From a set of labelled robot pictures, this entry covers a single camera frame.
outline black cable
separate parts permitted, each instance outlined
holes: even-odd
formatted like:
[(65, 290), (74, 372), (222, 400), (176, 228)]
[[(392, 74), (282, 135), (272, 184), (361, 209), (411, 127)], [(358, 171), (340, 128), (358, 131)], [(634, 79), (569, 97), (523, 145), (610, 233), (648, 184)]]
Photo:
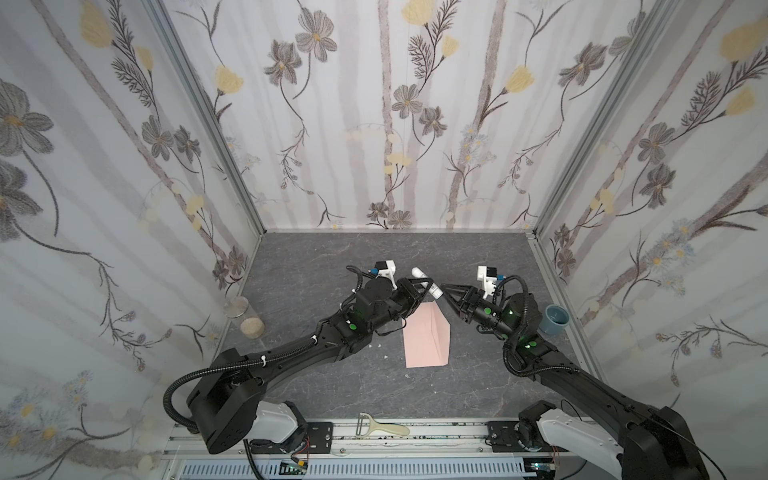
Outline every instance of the black cable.
[(586, 466), (587, 466), (587, 461), (584, 460), (584, 463), (582, 463), (581, 467), (577, 468), (575, 472), (571, 473), (570, 475), (566, 475), (565, 477), (560, 478), (559, 480), (565, 480), (566, 478), (570, 478), (570, 477), (576, 475), (577, 473), (581, 472), (581, 470), (584, 470), (584, 467), (586, 467)]
[(247, 440), (243, 440), (243, 447), (245, 448), (245, 454), (248, 457), (248, 465), (250, 465), (250, 470), (253, 473), (253, 476), (256, 477), (257, 480), (264, 480), (259, 469), (256, 468), (256, 462), (253, 460), (253, 453), (250, 452), (250, 445), (248, 445)]
[(498, 295), (498, 298), (501, 300), (501, 302), (500, 302), (500, 303), (496, 303), (496, 301), (494, 300), (494, 302), (493, 302), (493, 303), (494, 303), (494, 305), (504, 306), (504, 303), (505, 303), (505, 301), (507, 300), (507, 299), (505, 298), (505, 294), (506, 294), (505, 288), (504, 288), (504, 287), (502, 287), (502, 289), (501, 289), (501, 291), (500, 291), (500, 293), (499, 293), (499, 295)]
[(355, 299), (355, 294), (351, 294), (350, 296), (346, 297), (344, 301), (341, 302), (341, 305), (339, 305), (339, 312), (343, 312), (344, 309), (352, 303), (352, 301)]
[(444, 292), (456, 292), (460, 294), (467, 293), (467, 289), (471, 288), (472, 285), (455, 285), (453, 283), (441, 283), (440, 284), (440, 290)]
[(317, 344), (317, 336), (320, 334), (320, 330), (323, 328), (323, 325), (328, 322), (328, 320), (331, 318), (331, 316), (320, 320), (317, 323), (317, 327), (315, 328), (315, 339), (309, 339), (309, 341), (303, 345), (300, 345), (294, 349), (291, 349), (284, 353), (276, 353), (275, 355), (270, 356), (264, 356), (264, 358), (258, 358), (258, 359), (252, 359), (252, 360), (244, 360), (242, 362), (234, 362), (234, 363), (227, 363), (225, 365), (216, 366), (216, 367), (208, 367), (206, 369), (200, 369), (192, 373), (188, 373), (185, 376), (182, 376), (179, 379), (176, 379), (173, 383), (171, 383), (168, 388), (165, 390), (165, 393), (163, 394), (163, 409), (165, 410), (165, 413), (176, 423), (183, 425), (187, 427), (191, 432), (199, 432), (200, 430), (197, 428), (197, 423), (194, 422), (192, 419), (188, 419), (187, 417), (181, 415), (175, 408), (174, 404), (172, 402), (172, 398), (174, 396), (174, 392), (179, 389), (183, 384), (191, 382), (192, 380), (199, 379), (200, 377), (213, 375), (214, 373), (222, 373), (222, 372), (231, 372), (234, 370), (241, 370), (247, 367), (251, 366), (264, 366), (266, 363), (272, 363), (272, 362), (279, 362), (280, 360), (289, 359), (293, 356), (299, 355), (301, 353), (304, 353), (308, 349), (312, 348)]
[(378, 336), (387, 336), (390, 333), (399, 332), (400, 330), (404, 329), (406, 327), (406, 325), (408, 325), (408, 320), (407, 319), (402, 319), (402, 326), (400, 328), (398, 328), (398, 329), (390, 330), (390, 331), (384, 332), (384, 333), (379, 333), (377, 330), (373, 330), (373, 331), (376, 332), (376, 335), (378, 335)]
[(520, 317), (520, 323), (518, 324), (518, 328), (516, 328), (515, 331), (512, 332), (512, 334), (509, 336), (509, 338), (507, 338), (507, 342), (505, 342), (505, 346), (509, 344), (511, 349), (515, 350), (518, 346), (518, 339), (520, 338), (520, 334), (524, 332), (526, 328), (528, 328), (528, 284), (525, 282), (525, 280), (522, 279), (521, 276), (507, 276), (496, 286), (496, 289), (493, 293), (493, 303), (496, 303), (496, 297), (498, 293), (500, 293), (500, 289), (510, 280), (517, 280), (523, 290), (523, 311)]
[(699, 453), (701, 453), (701, 455), (704, 455), (705, 457), (707, 457), (707, 460), (709, 460), (712, 463), (712, 465), (714, 465), (715, 468), (717, 468), (717, 471), (720, 473), (720, 476), (723, 477), (723, 480), (728, 480), (728, 477), (725, 476), (725, 473), (723, 472), (723, 469), (721, 469), (720, 466), (712, 459), (712, 457), (707, 455), (707, 453), (704, 450), (700, 449), (699, 446), (696, 445), (695, 442), (692, 442), (691, 440), (689, 440), (685, 435), (681, 435), (680, 433), (675, 432), (673, 429), (669, 428), (668, 426), (666, 426), (665, 424), (659, 422), (658, 420), (652, 419), (651, 417), (649, 417), (647, 415), (643, 415), (642, 413), (637, 412), (637, 411), (634, 412), (634, 413), (637, 413), (639, 416), (643, 417), (646, 420), (651, 420), (653, 423), (655, 423), (656, 425), (660, 426), (662, 429), (665, 429), (665, 430), (668, 430), (669, 432), (672, 432), (673, 434), (677, 435), (681, 439), (685, 440), (686, 442), (688, 442), (691, 445), (693, 445), (694, 447), (696, 447), (696, 450), (698, 450)]
[(581, 418), (581, 414), (579, 414), (579, 412), (578, 412), (578, 410), (576, 409), (576, 407), (574, 407), (574, 404), (573, 404), (573, 403), (570, 403), (570, 402), (569, 402), (568, 400), (566, 400), (566, 399), (561, 399), (561, 400), (560, 400), (560, 410), (563, 410), (563, 402), (566, 402), (568, 405), (570, 405), (570, 406), (571, 406), (571, 408), (574, 410), (574, 412), (576, 412), (576, 415), (578, 416), (578, 419), (579, 419), (579, 420), (581, 420), (582, 422), (584, 421), (584, 420)]
[(355, 291), (360, 290), (362, 287), (362, 270), (354, 265), (347, 265), (346, 269), (357, 275), (357, 286), (355, 287)]
[(511, 350), (511, 348), (508, 346), (509, 344), (507, 342), (504, 342), (504, 347), (502, 351), (502, 360), (504, 360), (504, 367), (509, 371), (512, 375), (518, 376), (521, 378), (538, 375), (541, 372), (546, 372), (548, 370), (565, 370), (567, 372), (573, 372), (573, 373), (580, 373), (580, 369), (576, 369), (570, 366), (543, 366), (538, 369), (533, 370), (517, 370), (515, 367), (512, 366), (512, 364), (509, 362), (509, 354), (513, 353), (514, 351)]

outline wall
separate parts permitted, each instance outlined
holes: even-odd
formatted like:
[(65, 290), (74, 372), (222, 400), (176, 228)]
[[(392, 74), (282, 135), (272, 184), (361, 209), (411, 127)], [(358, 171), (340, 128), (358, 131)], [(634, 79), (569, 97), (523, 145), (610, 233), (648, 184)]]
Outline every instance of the wall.
[(3, 2), (0, 43), (0, 469), (159, 478), (255, 236), (140, 4)]
[(266, 226), (374, 230), (535, 225), (651, 4), (165, 2)]
[(768, 466), (766, 15), (682, 2), (541, 235), (611, 385), (731, 478)]

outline folded pink paper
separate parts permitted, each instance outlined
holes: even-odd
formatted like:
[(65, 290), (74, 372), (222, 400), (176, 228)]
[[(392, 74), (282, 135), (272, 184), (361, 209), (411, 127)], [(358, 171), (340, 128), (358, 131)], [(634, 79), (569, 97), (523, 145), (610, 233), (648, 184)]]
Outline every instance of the folded pink paper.
[(408, 317), (402, 341), (406, 347), (406, 368), (446, 365), (451, 324), (435, 302), (422, 303)]

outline gray marble table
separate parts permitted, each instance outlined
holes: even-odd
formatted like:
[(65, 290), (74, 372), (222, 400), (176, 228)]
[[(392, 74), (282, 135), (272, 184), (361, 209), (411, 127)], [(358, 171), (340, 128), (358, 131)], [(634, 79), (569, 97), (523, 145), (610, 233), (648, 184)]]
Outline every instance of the gray marble table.
[[(551, 303), (541, 272), (522, 233), (268, 233), (243, 295), (266, 324), (249, 340), (230, 327), (222, 349), (254, 353), (310, 334), (349, 295), (355, 276), (345, 266), (373, 267), (394, 260), (397, 277), (419, 266), (437, 283), (469, 283), (478, 265), (526, 279), (539, 308)], [(508, 293), (517, 291), (508, 284)], [(574, 359), (563, 334), (552, 339)], [(372, 345), (342, 362), (305, 370), (270, 390), (266, 400), (296, 403), (307, 418), (517, 416), (539, 399), (560, 396), (529, 379), (510, 375), (502, 345), (474, 326), (452, 321), (446, 366), (407, 369), (402, 334), (374, 336)]]

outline peeler handle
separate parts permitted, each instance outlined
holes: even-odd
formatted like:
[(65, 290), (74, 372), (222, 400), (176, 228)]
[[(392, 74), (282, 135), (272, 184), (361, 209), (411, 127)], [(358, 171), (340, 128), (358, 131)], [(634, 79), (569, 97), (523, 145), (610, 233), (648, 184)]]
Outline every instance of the peeler handle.
[(407, 437), (411, 434), (411, 429), (404, 425), (396, 425), (395, 423), (376, 423), (375, 426), (371, 427), (371, 431), (373, 430), (391, 433), (398, 437)]

